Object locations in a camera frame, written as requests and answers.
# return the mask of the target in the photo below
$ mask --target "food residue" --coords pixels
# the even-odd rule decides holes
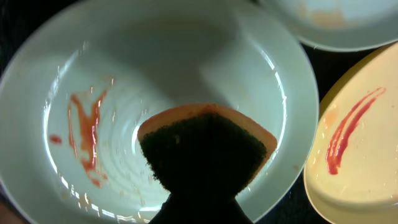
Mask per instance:
[[[357,127],[358,121],[361,119],[362,115],[365,114],[365,112],[367,112],[367,110],[371,107],[371,105],[377,100],[377,98],[385,92],[386,92],[385,88],[379,87],[376,90],[368,93],[352,107],[349,113],[340,122],[339,126],[337,127],[335,133],[333,134],[329,142],[328,151],[326,154],[326,163],[328,164],[328,170],[331,175],[336,175],[338,173],[338,168],[340,167],[341,164],[341,158],[343,157],[343,153],[348,145],[348,139],[351,136],[351,134],[354,132],[355,128]],[[348,124],[345,133],[343,134],[343,136],[341,136],[343,133],[343,129],[345,128],[349,118],[370,96],[373,97],[358,110],[358,112],[354,115],[351,122]]]
[[[75,153],[75,157],[78,158],[75,138],[72,130],[72,105],[75,105],[78,111],[80,125],[80,148],[82,151],[85,151],[88,154],[88,159],[81,158],[80,161],[84,170],[86,171],[88,178],[97,187],[102,187],[102,182],[92,177],[92,172],[98,174],[104,180],[108,179],[108,176],[106,174],[102,174],[96,169],[96,165],[97,163],[99,163],[96,155],[96,148],[98,142],[97,129],[101,120],[100,107],[105,99],[107,92],[107,90],[102,92],[101,96],[99,96],[99,98],[92,104],[91,114],[89,115],[85,113],[84,107],[76,94],[72,94],[70,96],[70,103],[68,105],[69,145],[72,147],[73,152]]]
[[[152,176],[151,176],[151,175],[148,175],[148,183],[149,183],[149,184],[152,184],[152,179],[153,179]]]
[[[329,129],[333,126],[336,121],[338,115],[338,110],[336,109],[336,105],[333,105],[332,109],[327,111],[323,117],[323,123],[325,124],[325,129]]]
[[[54,144],[62,144],[62,139],[60,136],[57,136],[56,134],[51,134],[49,136],[49,139],[52,143]]]
[[[299,171],[299,169],[300,169],[300,168],[299,168],[298,165],[293,165],[293,170],[294,170],[294,171]]]
[[[340,28],[346,25],[344,14],[340,7],[330,9],[328,11],[310,11],[307,8],[307,3],[304,0],[300,0],[297,5],[297,14],[298,16],[309,20],[314,25],[325,29]]]

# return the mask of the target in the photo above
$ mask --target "sauce smear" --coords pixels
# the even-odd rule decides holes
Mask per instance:
[[[62,144],[62,139],[60,136],[57,136],[56,134],[51,134],[49,136],[49,139],[52,143],[54,144]]]
[[[345,118],[340,122],[339,126],[337,127],[335,133],[333,134],[329,146],[328,151],[326,154],[326,163],[328,164],[328,170],[331,175],[336,175],[338,173],[338,168],[341,164],[341,158],[343,157],[343,153],[348,145],[348,139],[351,134],[354,132],[355,128],[358,125],[358,121],[361,119],[362,115],[367,112],[367,110],[371,107],[371,105],[377,100],[377,98],[386,92],[385,88],[377,88],[376,90],[369,92],[366,96],[364,96],[359,102],[357,102],[349,113],[345,116]],[[346,128],[343,137],[340,140],[341,134],[343,132],[343,128],[346,126],[349,118],[353,115],[353,113],[361,106],[361,104],[368,99],[370,96],[373,96],[359,111],[354,115],[354,118],[349,123],[348,127]]]
[[[71,121],[71,110],[72,104],[76,106],[78,110],[79,124],[80,124],[80,135],[81,135],[81,150],[88,153],[88,159],[81,159],[81,164],[86,171],[88,178],[92,181],[94,185],[97,187],[101,187],[102,183],[96,179],[92,178],[90,172],[99,172],[96,170],[97,163],[97,155],[96,155],[96,145],[98,142],[97,135],[97,127],[100,123],[100,107],[105,99],[107,94],[107,90],[102,92],[101,96],[92,104],[91,106],[91,114],[86,115],[84,111],[84,107],[76,94],[72,94],[70,97],[71,103],[68,105],[68,124],[69,124],[69,145],[72,147],[75,156],[77,158],[77,150],[75,145],[75,139],[73,137],[72,131],[72,121]],[[103,174],[101,175],[103,179],[107,179],[108,177]]]

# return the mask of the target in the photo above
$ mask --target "sponge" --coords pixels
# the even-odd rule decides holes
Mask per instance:
[[[138,131],[155,179],[176,197],[234,199],[264,166],[276,138],[242,113],[193,104],[159,113]]]

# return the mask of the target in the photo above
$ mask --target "dark countertop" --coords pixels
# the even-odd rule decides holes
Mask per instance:
[[[38,26],[61,9],[79,0],[0,0],[0,73],[23,41]],[[315,72],[322,99],[333,84],[372,50],[333,53],[304,47]],[[0,202],[16,210],[0,194]],[[328,223],[312,208],[305,193],[303,177],[297,179],[286,196],[258,223]]]

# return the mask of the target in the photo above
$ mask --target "dirty plate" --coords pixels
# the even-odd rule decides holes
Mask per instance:
[[[262,0],[304,44],[349,52],[398,40],[396,0]]]
[[[308,197],[333,223],[397,223],[398,44],[348,71],[321,103],[304,170]]]
[[[142,156],[139,125],[199,102],[236,109],[278,139],[237,197],[258,220],[295,181],[315,136],[315,77],[297,41],[241,0],[74,5],[3,76],[1,183],[33,223],[147,223],[169,193]]]

